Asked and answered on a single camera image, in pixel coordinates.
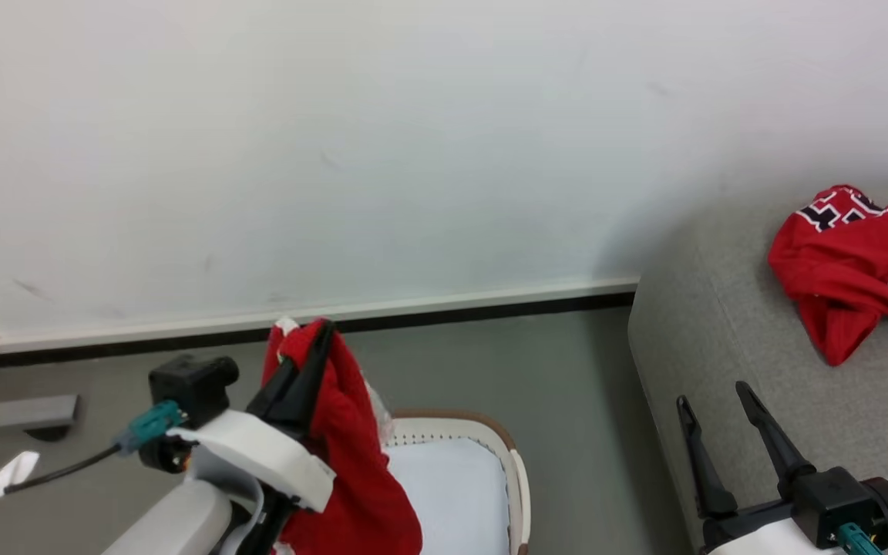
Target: printed number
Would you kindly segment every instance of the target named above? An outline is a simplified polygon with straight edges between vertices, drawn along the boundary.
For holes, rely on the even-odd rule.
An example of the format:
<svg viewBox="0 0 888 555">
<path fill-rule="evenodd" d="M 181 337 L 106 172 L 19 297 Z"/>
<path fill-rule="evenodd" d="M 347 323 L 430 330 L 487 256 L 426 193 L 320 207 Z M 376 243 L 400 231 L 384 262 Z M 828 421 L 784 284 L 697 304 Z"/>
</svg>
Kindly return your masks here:
<svg viewBox="0 0 888 555">
<path fill-rule="evenodd" d="M 831 204 L 831 199 L 834 199 L 835 195 L 838 194 L 838 190 L 835 190 L 835 192 L 824 197 L 824 199 L 814 199 L 813 203 L 807 205 L 807 207 L 800 208 L 800 210 L 797 210 L 797 213 L 810 222 L 814 228 L 817 228 L 819 233 L 835 227 L 839 220 L 844 224 L 851 224 L 853 221 L 866 219 L 867 214 L 871 215 L 871 217 L 878 217 L 884 214 L 884 208 L 878 207 L 873 200 L 864 196 L 864 194 L 854 189 L 848 189 L 848 187 L 846 187 L 845 191 L 852 197 L 852 202 L 859 205 L 862 210 L 852 208 L 852 210 L 845 214 L 845 217 L 842 217 L 841 212 Z"/>
</svg>

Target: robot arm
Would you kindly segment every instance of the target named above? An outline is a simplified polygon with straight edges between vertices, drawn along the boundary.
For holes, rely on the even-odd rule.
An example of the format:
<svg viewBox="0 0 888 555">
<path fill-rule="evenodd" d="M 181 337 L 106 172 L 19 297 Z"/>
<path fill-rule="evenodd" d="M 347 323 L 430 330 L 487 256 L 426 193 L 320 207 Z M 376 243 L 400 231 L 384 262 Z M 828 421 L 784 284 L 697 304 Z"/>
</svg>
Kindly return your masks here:
<svg viewBox="0 0 888 555">
<path fill-rule="evenodd" d="M 691 403 L 679 397 L 677 414 L 691 460 L 698 516 L 704 520 L 701 552 L 801 555 L 832 549 L 873 555 L 888 549 L 888 480 L 860 482 L 839 466 L 818 472 L 749 384 L 737 382 L 735 389 L 772 460 L 779 478 L 779 499 L 739 509 L 711 463 Z"/>
<path fill-rule="evenodd" d="M 310 431 L 334 324 L 328 322 L 303 368 L 291 359 L 251 401 L 229 410 L 230 359 L 178 358 L 150 373 L 154 404 L 175 401 L 200 426 L 177 426 L 140 450 L 147 466 L 187 470 L 106 555 L 268 555 L 295 510 L 323 512 L 335 472 L 302 445 Z"/>
</svg>

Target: white wall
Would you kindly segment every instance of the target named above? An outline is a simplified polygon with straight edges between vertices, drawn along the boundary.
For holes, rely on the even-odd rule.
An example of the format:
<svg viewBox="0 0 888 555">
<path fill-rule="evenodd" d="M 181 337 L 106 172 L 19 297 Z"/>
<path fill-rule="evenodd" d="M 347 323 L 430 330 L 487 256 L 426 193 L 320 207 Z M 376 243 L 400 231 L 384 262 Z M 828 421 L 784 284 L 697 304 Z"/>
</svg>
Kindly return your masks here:
<svg viewBox="0 0 888 555">
<path fill-rule="evenodd" d="M 888 1 L 0 0 L 7 343 L 624 280 L 839 182 L 888 185 Z"/>
</svg>

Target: gray fabric surface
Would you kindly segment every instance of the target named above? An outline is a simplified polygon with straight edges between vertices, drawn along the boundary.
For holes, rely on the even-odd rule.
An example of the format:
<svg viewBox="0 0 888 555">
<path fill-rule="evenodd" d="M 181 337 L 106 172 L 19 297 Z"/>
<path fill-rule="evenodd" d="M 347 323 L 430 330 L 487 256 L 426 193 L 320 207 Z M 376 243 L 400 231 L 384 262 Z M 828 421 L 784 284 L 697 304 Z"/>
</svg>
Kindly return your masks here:
<svg viewBox="0 0 888 555">
<path fill-rule="evenodd" d="M 888 203 L 888 192 L 866 193 Z M 695 546 L 701 524 L 677 422 L 680 394 L 739 506 L 778 496 L 762 440 L 735 394 L 739 379 L 819 469 L 888 478 L 888 319 L 831 368 L 765 262 L 780 224 L 811 196 L 713 207 L 670 239 L 639 282 L 631 351 Z"/>
</svg>

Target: red cloth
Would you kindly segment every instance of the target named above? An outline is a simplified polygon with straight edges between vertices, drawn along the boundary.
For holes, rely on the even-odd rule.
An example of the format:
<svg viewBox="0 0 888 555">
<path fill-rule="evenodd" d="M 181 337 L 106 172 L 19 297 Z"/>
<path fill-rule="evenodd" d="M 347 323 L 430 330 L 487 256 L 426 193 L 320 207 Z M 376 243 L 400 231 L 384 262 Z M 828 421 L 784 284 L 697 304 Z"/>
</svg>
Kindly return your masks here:
<svg viewBox="0 0 888 555">
<path fill-rule="evenodd" d="M 321 320 L 290 331 L 274 327 L 262 383 L 278 369 L 275 345 L 303 368 Z M 365 380 L 355 356 L 335 334 L 324 382 L 311 422 L 308 449 L 337 474 L 323 513 L 299 510 L 283 528 L 281 541 L 297 555 L 417 555 L 423 535 L 406 492 L 388 471 Z"/>
<path fill-rule="evenodd" d="M 841 365 L 888 315 L 888 207 L 834 186 L 786 219 L 772 267 L 811 340 Z"/>
</svg>

